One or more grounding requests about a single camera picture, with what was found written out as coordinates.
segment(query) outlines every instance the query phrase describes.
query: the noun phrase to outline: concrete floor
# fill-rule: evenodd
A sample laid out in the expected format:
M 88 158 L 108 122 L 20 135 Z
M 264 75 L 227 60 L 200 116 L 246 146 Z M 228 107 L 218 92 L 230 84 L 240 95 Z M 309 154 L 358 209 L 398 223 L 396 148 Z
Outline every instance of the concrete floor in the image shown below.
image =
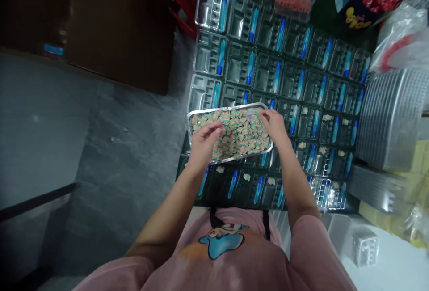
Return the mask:
M 87 275 L 121 257 L 170 191 L 194 46 L 176 34 L 167 96 L 106 82 L 98 87 L 56 274 Z

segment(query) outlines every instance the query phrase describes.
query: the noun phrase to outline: pink shirt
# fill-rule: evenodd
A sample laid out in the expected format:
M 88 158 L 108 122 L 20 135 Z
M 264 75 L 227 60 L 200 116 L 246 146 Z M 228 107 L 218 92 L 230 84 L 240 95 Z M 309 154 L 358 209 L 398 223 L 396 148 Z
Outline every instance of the pink shirt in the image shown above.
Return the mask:
M 212 229 L 204 214 L 160 268 L 145 257 L 120 258 L 75 290 L 356 290 L 317 218 L 296 222 L 289 261 L 272 221 L 271 241 L 265 239 L 261 211 L 226 208 L 216 216 L 227 224 Z

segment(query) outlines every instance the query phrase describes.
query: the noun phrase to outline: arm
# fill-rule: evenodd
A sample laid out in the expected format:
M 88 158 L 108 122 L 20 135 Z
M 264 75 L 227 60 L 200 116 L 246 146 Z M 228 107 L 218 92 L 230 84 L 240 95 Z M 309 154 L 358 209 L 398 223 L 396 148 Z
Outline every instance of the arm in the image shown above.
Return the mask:
M 222 123 L 214 122 L 192 136 L 188 165 L 125 256 L 147 257 L 155 269 L 172 256 L 212 159 L 213 146 L 223 131 Z
M 290 229 L 292 230 L 298 218 L 303 215 L 320 219 L 310 185 L 287 136 L 283 116 L 274 109 L 264 110 L 262 114 L 262 123 L 280 155 Z

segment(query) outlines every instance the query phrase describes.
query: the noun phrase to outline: hand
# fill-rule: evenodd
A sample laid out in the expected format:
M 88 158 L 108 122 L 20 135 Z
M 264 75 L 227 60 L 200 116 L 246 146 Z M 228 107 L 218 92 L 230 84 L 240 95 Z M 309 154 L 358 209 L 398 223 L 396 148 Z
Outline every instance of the hand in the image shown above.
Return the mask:
M 213 158 L 215 142 L 224 133 L 224 125 L 220 121 L 207 124 L 195 132 L 192 135 L 188 166 L 195 167 L 197 171 L 205 171 Z
M 260 118 L 265 130 L 276 145 L 280 142 L 290 141 L 286 133 L 285 120 L 276 110 L 265 109 L 261 112 Z

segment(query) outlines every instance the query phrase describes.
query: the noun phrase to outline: person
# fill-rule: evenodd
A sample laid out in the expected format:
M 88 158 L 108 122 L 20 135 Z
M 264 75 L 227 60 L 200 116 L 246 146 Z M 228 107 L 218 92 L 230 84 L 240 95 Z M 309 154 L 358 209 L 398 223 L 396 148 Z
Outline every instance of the person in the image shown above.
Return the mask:
M 75 290 L 356 290 L 320 221 L 283 117 L 264 110 L 261 120 L 280 155 L 289 259 L 263 211 L 212 209 L 182 233 L 215 141 L 225 131 L 214 122 L 192 136 L 187 166 L 125 256 L 95 270 Z

